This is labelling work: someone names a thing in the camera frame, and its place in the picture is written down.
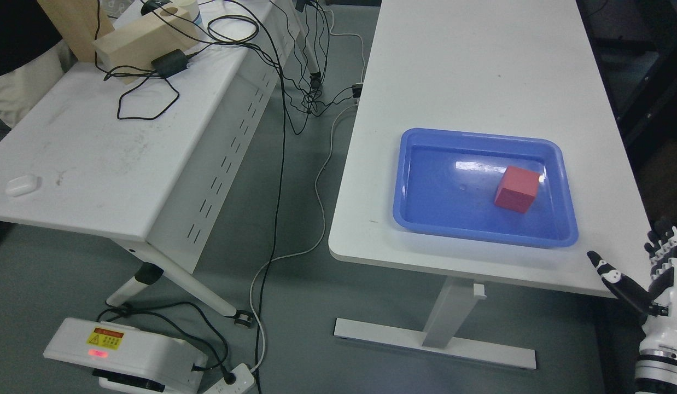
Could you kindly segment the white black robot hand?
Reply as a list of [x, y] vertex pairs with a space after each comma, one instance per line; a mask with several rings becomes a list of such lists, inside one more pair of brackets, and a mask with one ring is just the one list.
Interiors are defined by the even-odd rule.
[[597, 252], [587, 257], [603, 284], [639, 316], [644, 339], [641, 356], [657, 356], [677, 362], [677, 227], [662, 217], [647, 234], [650, 284], [642, 287], [629, 275], [609, 264]]

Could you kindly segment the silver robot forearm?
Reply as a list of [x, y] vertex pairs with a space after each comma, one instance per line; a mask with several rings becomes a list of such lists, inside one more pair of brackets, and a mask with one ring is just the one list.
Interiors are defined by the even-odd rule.
[[634, 392], [677, 393], [677, 352], [641, 351], [634, 369]]

